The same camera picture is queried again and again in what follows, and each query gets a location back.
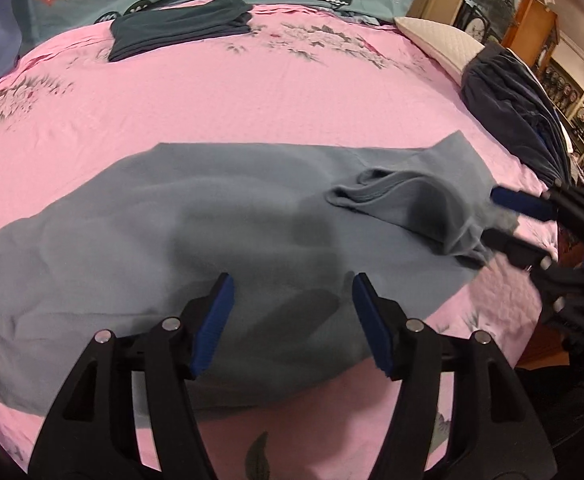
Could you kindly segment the pink floral bed sheet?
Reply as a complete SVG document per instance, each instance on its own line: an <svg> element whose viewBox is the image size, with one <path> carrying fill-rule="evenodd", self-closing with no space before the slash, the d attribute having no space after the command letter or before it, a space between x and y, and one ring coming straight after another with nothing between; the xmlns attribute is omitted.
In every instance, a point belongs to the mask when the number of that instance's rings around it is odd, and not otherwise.
<svg viewBox="0 0 584 480"><path fill-rule="evenodd" d="M100 23L63 32L25 55L0 80L0 229L161 144L415 150L461 133L493 186L543 191L470 114L456 83L397 30L281 4L254 6L249 26L247 34L109 62L113 37ZM517 218L515 231L556 245L553 224ZM485 330L515 362L539 314L528 276L494 255L421 320L464 339ZM282 400L193 408L222 479L364 479L398 390L370 352ZM0 402L0 436L19 462L30 460L45 414Z"/></svg>

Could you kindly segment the grey sweatpants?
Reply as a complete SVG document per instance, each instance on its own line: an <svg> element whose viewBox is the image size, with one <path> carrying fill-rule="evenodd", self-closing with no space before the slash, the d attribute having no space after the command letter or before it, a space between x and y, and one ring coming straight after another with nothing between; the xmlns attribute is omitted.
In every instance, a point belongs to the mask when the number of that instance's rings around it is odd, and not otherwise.
<svg viewBox="0 0 584 480"><path fill-rule="evenodd" d="M370 349L357 273L427 318L513 232L461 133L431 148L161 144L0 229L0 402L49 410L98 330L145 332L234 280L202 411L250 408L325 382Z"/></svg>

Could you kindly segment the folded dark teal garment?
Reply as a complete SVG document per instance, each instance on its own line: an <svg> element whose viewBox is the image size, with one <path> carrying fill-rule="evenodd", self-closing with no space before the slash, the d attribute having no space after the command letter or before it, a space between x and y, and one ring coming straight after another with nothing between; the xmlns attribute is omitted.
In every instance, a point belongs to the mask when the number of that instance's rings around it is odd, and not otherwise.
<svg viewBox="0 0 584 480"><path fill-rule="evenodd" d="M186 42L247 34L253 7L244 0L211 0L200 6L142 11L117 18L110 27L109 62Z"/></svg>

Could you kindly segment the dark navy garment pile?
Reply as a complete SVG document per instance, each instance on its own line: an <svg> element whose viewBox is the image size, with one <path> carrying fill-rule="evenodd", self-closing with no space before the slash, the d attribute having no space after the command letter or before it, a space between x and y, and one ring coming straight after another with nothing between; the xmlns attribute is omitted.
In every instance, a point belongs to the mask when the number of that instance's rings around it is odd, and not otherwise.
<svg viewBox="0 0 584 480"><path fill-rule="evenodd" d="M470 114L541 182L572 182L553 103L513 51L486 44L465 66L460 96Z"/></svg>

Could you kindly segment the cream quilted pillow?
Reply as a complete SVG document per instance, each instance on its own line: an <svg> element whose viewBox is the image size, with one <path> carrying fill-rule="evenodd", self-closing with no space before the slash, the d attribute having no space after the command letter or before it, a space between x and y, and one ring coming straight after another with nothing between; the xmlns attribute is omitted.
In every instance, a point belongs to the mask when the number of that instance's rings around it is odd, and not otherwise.
<svg viewBox="0 0 584 480"><path fill-rule="evenodd" d="M458 87L470 61L485 46L461 29L423 18L395 18L399 32L433 58Z"/></svg>

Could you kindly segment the wooden display cabinet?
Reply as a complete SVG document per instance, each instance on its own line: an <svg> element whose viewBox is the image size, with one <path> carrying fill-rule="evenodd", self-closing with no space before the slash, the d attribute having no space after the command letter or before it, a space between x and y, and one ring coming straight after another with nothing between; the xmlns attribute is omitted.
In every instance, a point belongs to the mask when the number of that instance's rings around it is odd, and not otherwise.
<svg viewBox="0 0 584 480"><path fill-rule="evenodd" d="M541 49L557 45L555 14L537 0L520 0L511 6L514 15L500 46L513 51L536 76L532 63L539 58Z"/></svg>

